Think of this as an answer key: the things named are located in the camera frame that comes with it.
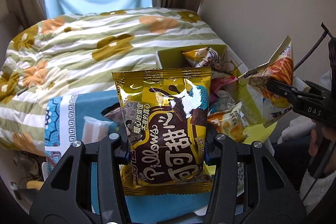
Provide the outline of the person's right hand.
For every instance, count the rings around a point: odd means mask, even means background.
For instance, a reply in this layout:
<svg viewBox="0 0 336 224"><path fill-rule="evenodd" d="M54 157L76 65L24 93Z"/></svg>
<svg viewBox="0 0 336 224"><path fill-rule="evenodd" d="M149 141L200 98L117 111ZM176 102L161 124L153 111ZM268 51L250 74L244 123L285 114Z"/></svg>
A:
<svg viewBox="0 0 336 224"><path fill-rule="evenodd" d="M318 151L322 146L322 139L325 138L330 142L328 149L326 151L327 155L323 155L323 158L326 157L324 161L319 163L317 167L317 174L310 173L313 178L325 178L335 172L335 129L326 127L315 120L312 120L314 123L313 129L310 133L310 144L309 144L309 155L313 159L317 159Z"/></svg>

